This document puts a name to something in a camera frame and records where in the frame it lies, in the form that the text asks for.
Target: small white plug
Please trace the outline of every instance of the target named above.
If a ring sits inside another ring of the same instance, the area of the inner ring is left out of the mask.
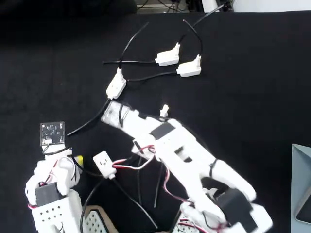
[[[179,47],[180,44],[177,42],[172,50],[158,53],[155,58],[155,63],[158,63],[161,67],[177,64],[179,62]]]
[[[176,71],[181,77],[199,75],[201,73],[201,56],[197,55],[193,61],[180,64]]]
[[[164,104],[162,110],[160,110],[160,117],[167,117],[168,116],[168,110],[169,110],[168,105]]]
[[[126,80],[123,77],[122,69],[117,68],[116,75],[113,77],[108,88],[106,89],[108,99],[117,99],[121,95],[125,86]]]
[[[112,161],[106,151],[102,151],[93,157],[93,160],[104,178],[113,179],[117,170],[112,167]]]

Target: white plug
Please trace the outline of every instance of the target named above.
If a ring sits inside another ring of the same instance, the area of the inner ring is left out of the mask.
[[[177,64],[179,62],[179,47],[180,44],[177,42],[172,50],[158,53],[155,58],[155,63],[158,63],[161,67]]]
[[[168,105],[164,104],[162,110],[160,110],[160,117],[167,117],[168,116],[168,110],[169,110]]]
[[[123,77],[122,69],[117,68],[117,73],[110,82],[108,88],[106,89],[106,94],[108,99],[117,99],[126,86],[126,80]]]
[[[93,160],[104,178],[113,179],[117,170],[112,167],[112,161],[106,151],[100,152],[93,157]]]
[[[193,61],[180,64],[176,71],[181,77],[199,75],[201,73],[201,56],[197,55]]]

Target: circuit board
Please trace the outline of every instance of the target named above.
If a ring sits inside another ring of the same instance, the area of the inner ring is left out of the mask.
[[[65,143],[65,123],[63,121],[41,123],[40,132],[41,146]]]

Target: black table surface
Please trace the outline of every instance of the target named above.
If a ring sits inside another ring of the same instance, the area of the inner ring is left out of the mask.
[[[67,132],[91,118],[106,99],[105,89],[129,38],[125,59],[153,60],[172,48],[202,14],[130,15],[50,21],[2,21],[0,36],[0,207],[3,232],[34,232],[25,183],[43,159],[40,122],[65,121]],[[197,31],[204,41],[202,73],[159,77],[129,85],[120,101],[158,114],[164,103],[170,116],[204,138],[211,152],[227,161],[257,191],[274,222],[269,232],[290,232],[291,143],[311,145],[309,110],[311,12],[219,13]],[[194,59],[199,43],[189,34],[181,62]],[[174,66],[123,66],[126,78],[174,70]],[[92,157],[106,150],[112,159],[131,155],[131,138],[99,122],[67,139],[75,155],[96,171]],[[145,208],[160,230],[168,230],[180,202],[162,190],[153,208],[159,163],[141,173]],[[117,179],[137,198],[136,172],[120,170]],[[82,175],[82,202],[97,183]],[[168,188],[185,196],[175,178]],[[154,230],[142,211],[107,180],[90,204],[102,206],[120,232]]]

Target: black cable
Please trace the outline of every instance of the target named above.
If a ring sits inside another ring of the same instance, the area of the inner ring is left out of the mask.
[[[115,183],[115,185],[118,187],[118,189],[125,194],[132,202],[134,202],[144,213],[145,215],[149,218],[149,220],[152,222],[152,224],[155,226],[156,229],[158,229],[157,224],[155,223],[155,221],[152,219],[152,217],[148,214],[148,212],[137,202],[135,201],[134,198],[132,198],[123,188],[122,186],[119,184],[119,182],[114,178],[112,179],[113,182]]]
[[[169,8],[169,9],[175,10],[175,8],[172,8],[172,7],[168,6],[168,5],[166,5],[166,4],[165,4],[164,2],[162,2],[161,0],[158,0],[158,2],[160,2],[163,6]]]
[[[158,176],[157,183],[156,183],[156,188],[155,188],[154,208],[156,208],[157,198],[158,198],[158,196],[159,196],[159,191],[160,191],[160,186],[161,186],[163,168],[164,168],[164,164],[161,163],[161,167],[160,167],[160,171],[159,171],[159,176]]]
[[[123,50],[123,53],[122,53],[122,55],[121,55],[121,57],[120,57],[120,59],[119,59],[119,68],[120,68],[120,69],[121,69],[121,67],[122,67],[122,60],[123,60],[123,57],[124,57],[124,54],[125,54],[127,48],[130,46],[131,42],[135,39],[135,37],[136,37],[145,27],[147,27],[148,24],[149,24],[149,22],[145,23],[145,24],[138,30],[138,32],[136,32],[136,33],[134,34],[134,36],[132,36],[132,38],[127,42],[127,45],[125,46],[125,48],[124,48],[124,50]]]
[[[80,168],[82,171],[84,171],[84,172],[87,173],[88,175],[96,176],[96,177],[102,177],[102,174],[93,173],[93,172],[91,172],[91,171],[86,170],[84,167],[80,166],[80,164],[75,160],[75,158],[74,158],[73,155],[69,155],[69,157],[72,158],[74,164],[76,164],[78,168]]]
[[[219,7],[216,7],[214,10],[212,10],[211,12],[208,12],[206,15],[204,15],[203,17],[199,18],[192,26],[195,27],[199,22],[201,22],[203,19],[205,19],[207,16],[213,14],[214,12],[222,9],[224,7],[224,4],[223,5],[220,5]],[[181,36],[181,38],[179,39],[178,43],[180,44],[181,41],[185,38],[185,36],[187,35],[187,33],[190,32],[190,29],[188,29],[188,31],[183,34]]]
[[[149,79],[153,79],[159,76],[164,76],[164,75],[170,75],[170,74],[177,74],[176,71],[171,71],[171,72],[163,72],[163,73],[159,73],[159,74],[154,74],[154,75],[150,75],[144,78],[140,78],[140,79],[128,79],[128,82],[140,82],[140,81],[145,81],[145,80],[149,80]]]
[[[203,52],[203,42],[202,42],[201,37],[199,37],[198,32],[186,20],[183,19],[183,22],[185,22],[188,25],[188,27],[190,27],[190,29],[193,31],[193,33],[196,35],[196,37],[200,41],[200,53],[199,53],[199,55],[202,55],[202,52]]]
[[[93,188],[93,190],[90,192],[90,194],[88,195],[85,203],[84,203],[84,206],[82,208],[82,212],[81,212],[81,217],[80,217],[80,233],[83,233],[83,217],[84,217],[84,214],[86,212],[86,207],[87,207],[87,204],[89,203],[91,197],[93,196],[93,194],[95,193],[95,191],[99,188],[99,186],[101,186],[101,184],[104,182],[105,180],[102,179],[100,180],[97,185],[95,185],[95,187]]]
[[[98,113],[91,120],[89,120],[87,123],[83,124],[79,128],[77,128],[74,131],[72,131],[69,134],[67,134],[67,137],[77,133],[78,131],[80,131],[81,129],[85,128],[87,125],[95,122],[99,117],[101,117],[101,115],[106,110],[107,106],[109,105],[110,101],[111,101],[111,99],[107,99],[106,102],[104,103],[104,105],[102,106],[102,108],[98,111]]]
[[[122,103],[119,109],[119,113],[118,113],[119,125],[121,126],[121,128],[123,128],[123,119],[121,118],[123,107],[124,107],[124,104]]]
[[[137,167],[140,167],[141,163],[142,163],[142,157],[139,158]],[[140,170],[137,170],[137,194],[138,194],[138,202],[142,205],[141,187],[140,187]]]
[[[139,9],[143,8],[143,7],[144,7],[144,6],[145,6],[148,2],[149,2],[149,0],[146,0],[142,6],[137,7],[137,10],[139,10]]]
[[[58,154],[58,153],[60,153],[60,152],[64,152],[64,151],[69,150],[69,149],[71,149],[71,147],[65,147],[65,148],[63,148],[63,149],[61,149],[61,150],[54,151],[54,152],[50,152],[50,153],[46,153],[46,152],[43,150],[42,153],[43,153],[44,155],[54,155],[54,154]]]
[[[119,63],[119,61],[102,61],[102,64],[105,65],[105,64],[116,64],[116,63]],[[155,64],[156,62],[153,60],[153,61],[132,61],[132,60],[126,60],[126,61],[122,61],[122,63],[137,63],[137,64]]]

